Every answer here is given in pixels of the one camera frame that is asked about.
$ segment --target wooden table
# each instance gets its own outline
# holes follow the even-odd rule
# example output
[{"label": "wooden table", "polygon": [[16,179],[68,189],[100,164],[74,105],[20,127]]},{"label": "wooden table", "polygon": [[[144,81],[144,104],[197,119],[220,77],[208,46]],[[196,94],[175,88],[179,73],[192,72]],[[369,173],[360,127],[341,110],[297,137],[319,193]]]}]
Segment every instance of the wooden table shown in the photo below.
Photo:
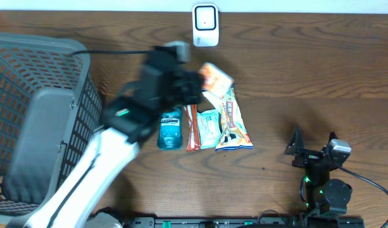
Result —
[{"label": "wooden table", "polygon": [[[388,189],[388,15],[222,13],[217,47],[193,48],[188,69],[212,62],[235,79],[253,150],[184,147],[160,151],[157,134],[108,189],[97,208],[113,206],[174,216],[256,216],[266,209],[296,213],[303,170],[284,156],[292,127],[320,149],[329,132],[349,141],[344,164]],[[149,49],[192,43],[190,13],[0,11],[0,32],[68,37],[90,49]],[[112,99],[135,80],[143,56],[92,56],[99,92]],[[200,110],[209,108],[200,106]],[[366,227],[388,218],[388,197],[333,171],[352,185],[348,215]]]}]

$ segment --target white backdrop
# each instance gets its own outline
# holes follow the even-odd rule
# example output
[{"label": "white backdrop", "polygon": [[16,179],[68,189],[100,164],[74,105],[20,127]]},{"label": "white backdrop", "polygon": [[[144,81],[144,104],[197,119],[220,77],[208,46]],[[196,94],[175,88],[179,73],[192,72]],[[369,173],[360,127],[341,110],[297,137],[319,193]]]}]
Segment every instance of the white backdrop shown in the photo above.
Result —
[{"label": "white backdrop", "polygon": [[214,3],[221,12],[388,13],[388,0],[0,0],[0,10],[191,11]]}]

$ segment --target gray plastic basket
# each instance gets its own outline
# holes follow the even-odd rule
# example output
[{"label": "gray plastic basket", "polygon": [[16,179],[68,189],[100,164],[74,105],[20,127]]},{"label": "gray plastic basket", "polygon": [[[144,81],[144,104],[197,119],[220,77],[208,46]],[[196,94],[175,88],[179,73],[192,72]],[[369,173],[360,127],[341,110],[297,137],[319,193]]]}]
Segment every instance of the gray plastic basket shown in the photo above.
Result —
[{"label": "gray plastic basket", "polygon": [[0,33],[0,214],[46,202],[79,161],[102,103],[85,47],[73,40]]}]

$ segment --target wood grain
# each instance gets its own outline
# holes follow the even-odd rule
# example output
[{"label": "wood grain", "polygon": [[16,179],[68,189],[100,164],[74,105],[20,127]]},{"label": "wood grain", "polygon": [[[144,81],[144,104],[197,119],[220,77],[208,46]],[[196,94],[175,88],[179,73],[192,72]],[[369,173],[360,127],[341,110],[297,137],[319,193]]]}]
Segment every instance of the wood grain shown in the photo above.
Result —
[{"label": "wood grain", "polygon": [[[209,61],[233,76],[254,149],[160,151],[155,135],[97,208],[161,217],[297,212],[304,208],[297,193],[303,171],[284,156],[294,125],[311,149],[336,131],[353,147],[344,166],[388,189],[388,15],[222,13],[220,28],[219,45],[192,48],[187,68]],[[67,37],[90,49],[192,40],[190,13],[0,11],[0,32]],[[137,78],[142,58],[92,56],[99,92],[113,98]],[[348,215],[361,216],[366,227],[387,219],[384,193],[341,171],[332,177],[353,187]]]}]

